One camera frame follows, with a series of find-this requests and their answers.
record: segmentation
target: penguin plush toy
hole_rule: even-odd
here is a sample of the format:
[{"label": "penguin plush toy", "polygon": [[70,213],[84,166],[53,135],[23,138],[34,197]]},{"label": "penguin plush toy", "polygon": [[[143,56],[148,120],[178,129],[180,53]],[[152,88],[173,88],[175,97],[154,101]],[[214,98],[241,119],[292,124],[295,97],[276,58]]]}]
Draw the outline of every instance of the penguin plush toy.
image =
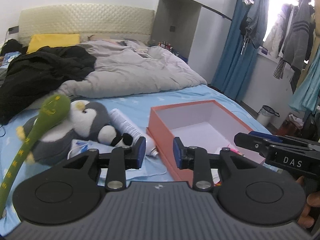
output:
[{"label": "penguin plush toy", "polygon": [[[17,128],[18,137],[24,141],[36,123],[36,116]],[[73,139],[91,140],[113,147],[131,146],[132,136],[121,134],[110,125],[105,106],[99,102],[77,100],[71,103],[68,118],[46,132],[29,153],[26,162],[55,165],[67,158]]]}]

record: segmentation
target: wall outlet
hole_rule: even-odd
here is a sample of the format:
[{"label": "wall outlet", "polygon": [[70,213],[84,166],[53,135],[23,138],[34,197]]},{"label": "wall outlet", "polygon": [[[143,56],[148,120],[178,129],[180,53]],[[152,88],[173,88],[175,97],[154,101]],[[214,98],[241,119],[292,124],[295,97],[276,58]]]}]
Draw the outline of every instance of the wall outlet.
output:
[{"label": "wall outlet", "polygon": [[14,34],[19,32],[19,26],[10,27],[8,29],[9,34]]}]

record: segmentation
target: gray sweater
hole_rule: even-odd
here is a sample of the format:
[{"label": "gray sweater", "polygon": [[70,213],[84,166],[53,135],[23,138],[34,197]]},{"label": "gray sweater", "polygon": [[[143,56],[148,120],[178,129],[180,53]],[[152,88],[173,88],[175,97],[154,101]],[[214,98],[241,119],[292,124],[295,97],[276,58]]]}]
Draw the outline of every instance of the gray sweater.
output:
[{"label": "gray sweater", "polygon": [[248,15],[246,27],[253,46],[257,49],[263,43],[268,24],[269,0],[255,0]]},{"label": "gray sweater", "polygon": [[284,42],[283,59],[291,66],[302,70],[306,57],[310,25],[309,0],[300,0],[297,15]]}]

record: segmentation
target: green plush toy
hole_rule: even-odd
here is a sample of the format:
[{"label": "green plush toy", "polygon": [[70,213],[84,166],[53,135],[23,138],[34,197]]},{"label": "green plush toy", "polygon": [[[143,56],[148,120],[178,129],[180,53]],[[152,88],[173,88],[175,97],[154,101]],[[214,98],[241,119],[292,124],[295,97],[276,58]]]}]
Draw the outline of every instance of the green plush toy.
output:
[{"label": "green plush toy", "polygon": [[56,94],[44,101],[44,104],[39,111],[36,123],[24,140],[23,145],[11,163],[0,186],[0,214],[3,214],[12,184],[21,165],[27,158],[30,149],[49,129],[65,119],[68,116],[69,110],[70,100],[66,96]]}]

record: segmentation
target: headboard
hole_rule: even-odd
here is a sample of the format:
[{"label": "headboard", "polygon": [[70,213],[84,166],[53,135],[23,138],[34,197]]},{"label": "headboard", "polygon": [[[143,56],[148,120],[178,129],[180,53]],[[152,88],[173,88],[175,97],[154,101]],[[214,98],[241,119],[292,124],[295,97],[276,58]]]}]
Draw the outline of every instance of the headboard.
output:
[{"label": "headboard", "polygon": [[154,11],[108,4],[62,4],[21,11],[19,41],[28,45],[33,34],[79,33],[80,41],[106,33],[147,43],[150,40]]}]

